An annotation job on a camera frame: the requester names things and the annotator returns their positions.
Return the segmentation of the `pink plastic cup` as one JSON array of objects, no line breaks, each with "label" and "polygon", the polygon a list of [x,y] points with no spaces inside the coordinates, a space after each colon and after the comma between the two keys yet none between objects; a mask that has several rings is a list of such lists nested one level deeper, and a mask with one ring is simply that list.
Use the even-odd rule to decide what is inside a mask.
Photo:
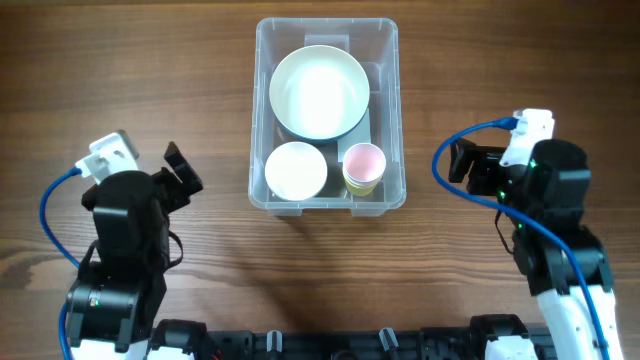
[{"label": "pink plastic cup", "polygon": [[356,180],[367,181],[384,174],[386,156],[376,145],[359,143],[348,149],[344,156],[343,170]]}]

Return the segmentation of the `cream plastic cup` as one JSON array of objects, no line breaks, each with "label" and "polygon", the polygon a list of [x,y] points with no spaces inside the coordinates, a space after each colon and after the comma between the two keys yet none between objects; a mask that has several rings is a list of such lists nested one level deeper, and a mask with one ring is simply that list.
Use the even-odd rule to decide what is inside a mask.
[{"label": "cream plastic cup", "polygon": [[373,180],[367,180],[367,181],[361,181],[361,180],[356,180],[353,176],[351,176],[346,170],[343,170],[343,176],[345,181],[353,187],[356,188],[369,188],[369,187],[375,187],[383,178],[382,175],[374,178]]}]

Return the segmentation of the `white plastic bowl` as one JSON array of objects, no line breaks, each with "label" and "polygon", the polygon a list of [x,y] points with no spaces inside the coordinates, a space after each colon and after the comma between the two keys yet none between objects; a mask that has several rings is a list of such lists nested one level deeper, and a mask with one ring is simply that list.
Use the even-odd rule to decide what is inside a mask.
[{"label": "white plastic bowl", "polygon": [[265,164],[269,189],[286,201],[303,201],[316,196],[326,184],[328,165],[313,145],[288,142],[274,149]]}]

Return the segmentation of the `dark blue plastic bowl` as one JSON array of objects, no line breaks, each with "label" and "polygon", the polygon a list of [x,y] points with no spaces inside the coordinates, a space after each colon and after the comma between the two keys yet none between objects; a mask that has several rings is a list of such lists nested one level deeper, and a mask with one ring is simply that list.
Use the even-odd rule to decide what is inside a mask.
[{"label": "dark blue plastic bowl", "polygon": [[289,129],[280,119],[275,118],[276,124],[279,125],[283,131],[285,133],[287,133],[288,135],[293,136],[296,139],[301,139],[303,141],[307,141],[307,142],[311,142],[311,143],[320,143],[320,144],[324,144],[324,143],[330,143],[330,142],[334,142],[334,141],[341,141],[342,139],[347,138],[348,136],[350,136],[353,133],[357,133],[358,129],[362,127],[363,124],[367,123],[370,124],[370,111],[368,109],[365,110],[364,115],[361,117],[361,119],[348,131],[339,134],[339,135],[335,135],[329,138],[313,138],[313,137],[308,137],[308,136],[303,136],[303,135],[299,135],[297,133],[295,133],[293,130]]}]

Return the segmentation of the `large cream plastic bowl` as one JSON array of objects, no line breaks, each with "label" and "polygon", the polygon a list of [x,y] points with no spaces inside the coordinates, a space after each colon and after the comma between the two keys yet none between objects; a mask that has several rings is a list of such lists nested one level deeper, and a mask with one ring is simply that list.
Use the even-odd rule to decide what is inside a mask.
[{"label": "large cream plastic bowl", "polygon": [[370,84],[363,66],[348,52],[311,45],[278,64],[269,100],[275,117],[295,133],[329,138],[361,119],[369,106]]}]

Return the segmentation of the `yellow plastic cup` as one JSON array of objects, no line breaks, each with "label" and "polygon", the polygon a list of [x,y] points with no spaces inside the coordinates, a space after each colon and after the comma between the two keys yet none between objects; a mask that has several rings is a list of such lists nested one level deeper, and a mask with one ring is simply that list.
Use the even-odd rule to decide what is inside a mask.
[{"label": "yellow plastic cup", "polygon": [[380,182],[377,179],[375,182],[371,182],[365,185],[355,183],[349,178],[345,178],[345,185],[347,190],[354,196],[364,197],[373,192],[378,183]]}]

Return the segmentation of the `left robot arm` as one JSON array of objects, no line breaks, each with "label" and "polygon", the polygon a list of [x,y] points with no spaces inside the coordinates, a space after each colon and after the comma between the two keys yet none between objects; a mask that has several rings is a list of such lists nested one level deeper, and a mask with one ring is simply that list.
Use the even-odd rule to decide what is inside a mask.
[{"label": "left robot arm", "polygon": [[170,213],[203,188],[175,143],[154,174],[127,167],[87,190],[97,238],[79,263],[67,294],[70,359],[142,359],[164,295],[164,274],[180,263],[170,255],[178,236]]}]

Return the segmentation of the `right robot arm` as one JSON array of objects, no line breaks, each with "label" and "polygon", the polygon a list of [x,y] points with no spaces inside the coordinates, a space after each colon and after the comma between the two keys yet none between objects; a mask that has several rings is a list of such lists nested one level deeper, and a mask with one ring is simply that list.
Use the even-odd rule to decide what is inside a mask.
[{"label": "right robot arm", "polygon": [[585,152],[564,140],[542,140],[522,163],[500,162],[506,149],[464,138],[451,152],[451,193],[506,216],[503,245],[528,282],[560,359],[620,359],[613,274],[601,241],[581,223],[591,181]]}]

